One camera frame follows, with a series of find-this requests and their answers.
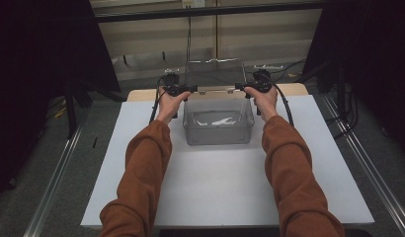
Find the dark background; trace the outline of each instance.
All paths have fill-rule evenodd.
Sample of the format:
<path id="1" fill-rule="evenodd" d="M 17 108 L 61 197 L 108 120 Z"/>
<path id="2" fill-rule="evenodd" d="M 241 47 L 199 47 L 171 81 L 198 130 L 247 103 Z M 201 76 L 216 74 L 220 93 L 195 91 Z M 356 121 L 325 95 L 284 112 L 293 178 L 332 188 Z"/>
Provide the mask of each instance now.
<path id="1" fill-rule="evenodd" d="M 87 0 L 0 2 L 0 192 L 28 158 L 49 99 L 63 96 L 68 80 L 77 98 L 86 95 L 79 81 L 120 90 L 98 25 L 70 21 L 93 16 Z"/>

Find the black cable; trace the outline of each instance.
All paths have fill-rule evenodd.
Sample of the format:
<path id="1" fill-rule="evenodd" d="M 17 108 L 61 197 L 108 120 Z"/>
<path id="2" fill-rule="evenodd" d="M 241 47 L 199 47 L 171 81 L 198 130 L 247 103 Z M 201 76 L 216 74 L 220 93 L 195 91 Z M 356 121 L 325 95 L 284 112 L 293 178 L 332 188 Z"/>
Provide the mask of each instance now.
<path id="1" fill-rule="evenodd" d="M 162 80 L 162 78 L 163 77 L 160 77 L 156 83 L 156 98 L 154 99 L 154 105 L 152 107 L 153 111 L 151 112 L 149 124 L 154 121 L 154 117 L 156 116 L 157 107 L 159 106 L 159 86 L 160 86 L 160 81 Z"/>
<path id="2" fill-rule="evenodd" d="M 283 99 L 283 105 L 285 106 L 286 115 L 288 116 L 289 124 L 294 126 L 294 121 L 292 120 L 292 114 L 291 114 L 291 110 L 289 109 L 288 100 L 285 98 L 283 91 L 280 89 L 279 86 L 277 86 L 277 84 L 275 82 L 273 82 L 273 86 L 277 88 L 277 90 L 279 91 L 279 93 Z"/>
<path id="3" fill-rule="evenodd" d="M 347 134 L 348 132 L 353 130 L 354 127 L 357 125 L 357 123 L 359 121 L 359 117 L 360 117 L 357 97 L 354 97 L 354 101 L 355 101 L 355 111 L 353 112 L 353 120 L 348 123 L 348 128 L 345 131 L 335 135 L 334 139 L 338 139 L 338 138 L 342 137 L 343 135 Z"/>
<path id="4" fill-rule="evenodd" d="M 187 62 L 191 60 L 191 17 L 188 18 Z"/>

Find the clear container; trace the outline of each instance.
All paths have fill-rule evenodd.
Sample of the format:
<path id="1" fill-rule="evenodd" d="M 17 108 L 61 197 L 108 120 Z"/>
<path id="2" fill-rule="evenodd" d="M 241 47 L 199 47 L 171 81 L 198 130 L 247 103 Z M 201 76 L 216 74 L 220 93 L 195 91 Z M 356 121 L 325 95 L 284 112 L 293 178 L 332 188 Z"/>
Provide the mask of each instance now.
<path id="1" fill-rule="evenodd" d="M 186 83 L 198 85 L 184 105 L 184 129 L 190 145 L 244 144 L 251 140 L 254 117 L 245 94 L 233 92 L 234 84 L 245 83 L 239 59 L 191 61 Z"/>

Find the white board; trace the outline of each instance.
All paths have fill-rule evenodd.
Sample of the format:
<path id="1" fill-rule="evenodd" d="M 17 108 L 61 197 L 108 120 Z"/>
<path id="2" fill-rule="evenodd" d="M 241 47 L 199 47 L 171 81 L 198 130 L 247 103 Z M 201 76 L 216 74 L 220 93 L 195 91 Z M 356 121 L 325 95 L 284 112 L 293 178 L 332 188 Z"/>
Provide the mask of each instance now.
<path id="1" fill-rule="evenodd" d="M 313 172 L 330 211 L 342 223 L 373 218 L 312 96 L 287 97 L 294 124 L 310 148 Z M 117 197 L 129 141 L 146 125 L 153 102 L 123 103 L 82 226 L 101 228 L 101 209 Z M 278 112 L 286 119 L 284 105 Z M 173 152 L 166 171 L 156 228 L 277 226 L 273 189 L 261 147 L 264 122 L 255 116 L 249 144 L 189 146 L 179 118 L 170 123 Z"/>

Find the orange-brown sweater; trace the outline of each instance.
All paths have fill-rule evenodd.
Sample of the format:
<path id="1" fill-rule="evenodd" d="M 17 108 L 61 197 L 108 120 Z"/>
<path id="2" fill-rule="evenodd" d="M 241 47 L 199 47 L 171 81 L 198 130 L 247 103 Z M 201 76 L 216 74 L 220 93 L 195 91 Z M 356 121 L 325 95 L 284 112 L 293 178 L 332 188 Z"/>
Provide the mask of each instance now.
<path id="1" fill-rule="evenodd" d="M 118 198 L 101 212 L 101 236 L 150 236 L 172 152 L 169 133 L 165 123 L 155 120 L 129 143 Z M 262 145 L 282 236 L 344 236 L 342 224 L 327 209 L 298 132 L 283 118 L 272 117 L 264 126 Z"/>

